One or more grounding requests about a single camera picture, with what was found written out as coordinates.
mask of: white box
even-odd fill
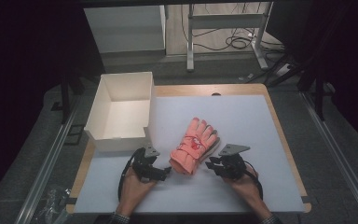
[[[151,72],[101,75],[84,131],[101,151],[143,147],[154,98]]]

